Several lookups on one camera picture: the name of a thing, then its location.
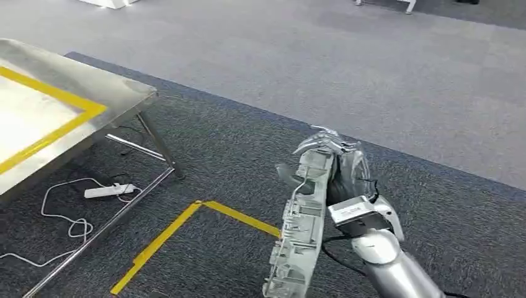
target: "white cable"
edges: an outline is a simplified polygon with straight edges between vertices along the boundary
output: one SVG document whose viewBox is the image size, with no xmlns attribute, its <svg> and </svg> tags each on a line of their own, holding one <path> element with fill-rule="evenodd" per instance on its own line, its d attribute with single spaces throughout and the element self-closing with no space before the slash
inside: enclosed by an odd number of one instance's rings
<svg viewBox="0 0 526 298">
<path fill-rule="evenodd" d="M 59 187 L 59 186 L 64 186 L 64 185 L 67 185 L 67 184 L 71 184 L 71 183 L 75 183 L 75 182 L 79 182 L 79 181 L 85 181 L 85 180 L 93 181 L 93 182 L 97 183 L 100 187 L 105 187 L 104 185 L 102 185 L 101 183 L 99 183 L 97 180 L 95 180 L 95 179 L 93 179 L 93 178 L 82 178 L 82 179 L 72 180 L 72 181 L 69 181 L 69 182 L 60 183 L 60 184 L 57 184 L 57 185 L 54 185 L 54 186 L 50 187 L 50 188 L 46 191 L 46 194 L 44 195 L 44 198 L 43 198 L 43 200 L 42 200 L 42 207 L 40 208 L 40 214 L 41 214 L 42 216 L 44 216 L 44 217 L 59 217 L 59 218 L 61 218 L 61 219 L 65 219 L 65 220 L 71 222 L 71 225 L 69 226 L 69 229 L 68 229 L 68 236 L 71 237 L 71 238 L 83 237 L 83 242 L 82 242 L 83 244 L 86 242 L 86 240 L 87 240 L 87 236 L 88 236 L 91 232 L 93 232 L 93 225 L 92 225 L 91 223 L 87 222 L 86 219 L 77 219 L 77 220 L 73 220 L 73 219 L 71 219 L 71 218 L 69 218 L 69 217 L 65 217 L 64 215 L 60 215 L 60 214 L 46 214 L 46 213 L 45 213 L 45 207 L 46 207 L 46 201 L 47 201 L 47 199 L 48 199 L 49 192 L 50 192 L 52 189 L 54 189 L 54 188 L 56 188 L 56 187 Z M 142 192 L 142 190 L 141 190 L 140 188 L 138 188 L 138 187 L 135 187 L 134 190 L 135 190 L 135 189 L 137 189 L 137 190 L 139 190 L 140 192 Z M 118 199 L 119 199 L 121 202 L 124 202 L 124 203 L 126 203 L 126 204 L 128 204 L 128 203 L 131 202 L 131 200 L 130 200 L 130 201 L 127 201 L 127 200 L 121 199 L 119 195 L 117 195 L 117 197 L 118 197 Z M 73 228 L 75 227 L 76 224 L 83 224 L 83 225 L 84 225 L 84 233 L 82 233 L 82 234 L 75 234 L 75 235 L 72 233 Z M 54 260 L 60 259 L 60 258 L 62 258 L 63 256 L 67 256 L 67 255 L 69 255 L 70 253 L 74 253 L 75 251 L 76 251 L 76 250 L 70 250 L 70 251 L 68 251 L 68 252 L 66 252 L 66 253 L 63 253 L 63 254 L 61 254 L 61 255 L 58 255 L 58 256 L 56 256 L 56 257 L 50 259 L 49 261 L 47 261 L 47 262 L 45 262 L 45 263 L 43 263 L 43 264 L 37 264 L 37 263 L 35 263 L 35 262 L 33 262 L 33 261 L 30 261 L 30 260 L 28 260 L 28 259 L 26 259 L 26 258 L 24 258 L 24 257 L 22 257 L 22 256 L 17 255 L 17 254 L 15 254 L 15 253 L 6 253 L 6 254 L 3 254 L 3 255 L 0 256 L 0 259 L 5 258 L 5 257 L 7 257 L 7 256 L 13 256 L 13 257 L 15 257 L 15 258 L 17 258 L 17 259 L 19 259 L 19 260 L 22 260 L 22 261 L 24 261 L 24 262 L 26 262 L 26 263 L 28 263 L 28 264 L 33 265 L 33 266 L 35 266 L 35 267 L 42 268 L 42 267 L 44 267 L 44 266 L 47 266 L 48 264 L 50 264 L 50 263 L 53 262 Z"/>
</svg>

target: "power strip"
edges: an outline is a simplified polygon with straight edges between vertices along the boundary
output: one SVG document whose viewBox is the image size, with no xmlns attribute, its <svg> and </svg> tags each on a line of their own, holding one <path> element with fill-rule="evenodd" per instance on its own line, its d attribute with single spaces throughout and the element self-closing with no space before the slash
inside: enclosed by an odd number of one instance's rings
<svg viewBox="0 0 526 298">
<path fill-rule="evenodd" d="M 107 197 L 116 196 L 119 194 L 129 194 L 135 189 L 137 189 L 137 187 L 135 187 L 133 184 L 120 185 L 119 183 L 115 183 L 113 186 L 86 189 L 84 191 L 84 197 L 86 199 L 92 199 L 94 197 Z"/>
</svg>

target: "yellow tape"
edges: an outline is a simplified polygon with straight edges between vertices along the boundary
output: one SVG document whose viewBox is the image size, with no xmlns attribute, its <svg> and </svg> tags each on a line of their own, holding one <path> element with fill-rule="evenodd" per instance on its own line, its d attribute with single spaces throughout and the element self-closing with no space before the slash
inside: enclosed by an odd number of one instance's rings
<svg viewBox="0 0 526 298">
<path fill-rule="evenodd" d="M 89 121 L 90 119 L 94 118 L 95 116 L 101 114 L 103 111 L 106 110 L 106 107 L 102 104 L 98 104 L 96 102 L 92 102 L 88 99 L 77 96 L 73 93 L 60 90 L 56 87 L 37 81 L 36 79 L 29 78 L 28 76 L 24 76 L 23 74 L 17 73 L 3 66 L 0 66 L 0 76 L 3 76 L 7 79 L 10 79 L 11 81 L 15 81 L 34 90 L 40 91 L 44 94 L 56 98 L 61 102 L 65 102 L 69 105 L 84 110 L 84 112 L 80 113 L 75 119 L 70 120 L 69 122 L 62 125 L 60 128 L 49 133 L 40 140 L 31 144 L 29 147 L 19 151 L 12 157 L 0 163 L 0 174 L 3 174 L 6 171 L 10 170 L 15 165 L 18 165 L 22 161 L 26 160 L 28 157 L 40 151 L 42 148 L 45 148 L 49 144 L 55 142 L 59 138 L 63 137 L 64 135 L 75 129 L 76 127 L 79 127 L 83 123 Z"/>
<path fill-rule="evenodd" d="M 159 248 L 163 245 L 163 243 L 172 236 L 176 230 L 181 227 L 184 222 L 189 219 L 197 209 L 201 205 L 205 205 L 208 208 L 214 209 L 216 211 L 221 212 L 222 214 L 228 215 L 230 217 L 233 217 L 240 222 L 244 222 L 254 228 L 257 228 L 259 230 L 262 230 L 263 232 L 267 232 L 273 236 L 279 237 L 280 230 L 276 227 L 273 227 L 267 223 L 261 222 L 260 220 L 255 219 L 254 217 L 250 217 L 248 215 L 245 215 L 239 211 L 235 211 L 234 209 L 227 207 L 223 204 L 220 204 L 215 201 L 210 202 L 201 202 L 201 201 L 195 201 L 192 205 L 190 205 L 188 208 L 186 208 L 183 213 L 181 213 L 178 218 L 175 219 L 175 221 L 168 226 L 162 233 L 153 240 L 148 247 L 146 247 L 135 259 L 133 260 L 133 267 L 126 272 L 123 278 L 114 285 L 114 287 L 110 290 L 110 293 L 113 295 L 117 295 L 122 289 L 128 284 L 128 282 L 131 281 L 131 279 L 134 277 L 134 275 L 144 266 L 144 264 L 155 254 L 156 251 L 159 250 Z"/>
<path fill-rule="evenodd" d="M 234 209 L 227 207 L 223 204 L 217 203 L 215 201 L 210 201 L 204 203 L 205 206 L 212 208 L 214 210 L 217 210 L 221 212 L 222 214 L 228 215 L 230 217 L 233 217 L 237 219 L 240 222 L 244 222 L 247 225 L 251 225 L 254 228 L 257 228 L 259 230 L 262 230 L 263 232 L 267 232 L 271 235 L 274 235 L 276 237 L 279 237 L 280 230 L 277 227 L 273 227 L 267 223 L 264 223 L 260 220 L 255 219 L 254 217 L 250 217 L 248 215 L 244 215 L 243 213 L 239 211 L 235 211 Z"/>
<path fill-rule="evenodd" d="M 201 207 L 201 201 L 195 201 L 192 205 L 181 213 L 175 221 L 168 226 L 162 233 L 153 240 L 148 247 L 146 247 L 134 260 L 133 267 L 124 275 L 121 280 L 114 285 L 110 293 L 117 295 L 127 284 L 131 281 L 133 276 L 144 266 L 144 264 L 153 256 L 153 254 L 163 245 L 163 243 L 175 233 L 175 231 L 181 227 L 184 222 L 192 216 L 192 214 Z"/>
</svg>

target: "gray plastic part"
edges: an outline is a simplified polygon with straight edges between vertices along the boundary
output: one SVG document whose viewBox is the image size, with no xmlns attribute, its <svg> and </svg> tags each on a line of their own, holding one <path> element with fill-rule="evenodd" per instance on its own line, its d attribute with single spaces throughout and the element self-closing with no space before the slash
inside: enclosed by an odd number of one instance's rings
<svg viewBox="0 0 526 298">
<path fill-rule="evenodd" d="M 281 236 L 270 256 L 270 278 L 263 285 L 265 297 L 306 295 L 323 239 L 326 189 L 333 158 L 332 152 L 320 148 L 301 155 L 296 175 L 303 178 L 305 184 L 314 184 L 314 193 L 301 194 L 298 190 L 302 185 L 299 185 L 287 201 Z"/>
</svg>

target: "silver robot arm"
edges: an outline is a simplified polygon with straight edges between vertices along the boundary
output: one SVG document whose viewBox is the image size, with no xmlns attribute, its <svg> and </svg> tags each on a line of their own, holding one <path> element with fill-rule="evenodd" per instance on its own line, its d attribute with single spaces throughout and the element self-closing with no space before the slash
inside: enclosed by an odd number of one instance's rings
<svg viewBox="0 0 526 298">
<path fill-rule="evenodd" d="M 332 154 L 330 175 L 324 185 L 326 207 L 336 228 L 351 239 L 352 248 L 365 264 L 365 274 L 380 297 L 444 298 L 445 294 L 418 262 L 401 249 L 399 241 L 404 240 L 404 234 L 398 216 L 374 186 L 361 144 L 343 141 L 335 130 L 313 128 L 322 131 L 303 141 L 295 153 L 302 157 Z M 280 178 L 295 192 L 310 195 L 319 191 L 308 175 L 297 178 L 285 165 L 277 168 Z M 319 235 L 312 242 L 319 247 Z M 301 291 L 285 283 L 291 289 L 284 291 L 286 296 L 269 294 L 268 284 L 266 297 L 304 297 L 308 280 Z"/>
</svg>

